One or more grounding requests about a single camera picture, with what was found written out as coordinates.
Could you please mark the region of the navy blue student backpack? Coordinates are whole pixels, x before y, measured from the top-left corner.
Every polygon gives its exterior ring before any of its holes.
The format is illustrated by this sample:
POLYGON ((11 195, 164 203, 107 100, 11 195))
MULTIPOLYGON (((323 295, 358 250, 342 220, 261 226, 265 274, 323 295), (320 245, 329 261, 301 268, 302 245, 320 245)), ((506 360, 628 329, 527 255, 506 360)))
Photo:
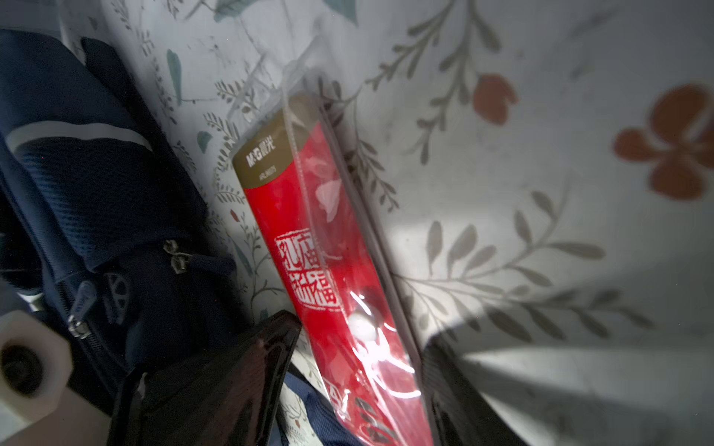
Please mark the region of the navy blue student backpack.
MULTIPOLYGON (((163 369, 256 325, 232 296, 235 264, 213 256, 206 203, 116 52, 82 42, 80 61, 42 33, 1 33, 1 233, 18 235, 3 277, 112 404, 136 368, 163 369)), ((306 403, 325 445, 353 445, 325 398, 289 364, 282 390, 306 403)))

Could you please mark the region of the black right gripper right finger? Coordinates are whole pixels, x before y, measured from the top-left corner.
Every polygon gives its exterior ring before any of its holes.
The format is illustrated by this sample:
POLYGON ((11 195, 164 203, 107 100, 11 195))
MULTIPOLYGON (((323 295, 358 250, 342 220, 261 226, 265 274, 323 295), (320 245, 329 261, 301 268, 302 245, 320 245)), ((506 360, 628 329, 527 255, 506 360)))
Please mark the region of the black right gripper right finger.
POLYGON ((436 445, 523 445, 457 366, 457 355, 440 336, 420 355, 420 384, 436 445))

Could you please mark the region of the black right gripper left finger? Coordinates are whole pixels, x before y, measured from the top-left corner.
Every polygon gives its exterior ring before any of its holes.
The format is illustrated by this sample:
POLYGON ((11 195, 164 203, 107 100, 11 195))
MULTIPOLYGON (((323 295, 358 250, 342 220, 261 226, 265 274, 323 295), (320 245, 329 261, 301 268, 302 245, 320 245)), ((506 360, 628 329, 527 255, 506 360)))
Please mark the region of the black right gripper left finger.
POLYGON ((110 445, 267 445, 302 325, 288 311, 163 369, 122 384, 110 445))

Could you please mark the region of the red card packet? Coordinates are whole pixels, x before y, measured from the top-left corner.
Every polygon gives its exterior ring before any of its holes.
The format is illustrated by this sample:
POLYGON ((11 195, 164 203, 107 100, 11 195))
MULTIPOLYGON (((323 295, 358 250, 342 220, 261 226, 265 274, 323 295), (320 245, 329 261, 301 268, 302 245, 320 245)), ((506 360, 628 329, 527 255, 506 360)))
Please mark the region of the red card packet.
POLYGON ((365 445, 431 445, 418 350, 325 107, 316 38, 232 149, 232 168, 307 333, 331 412, 365 445))

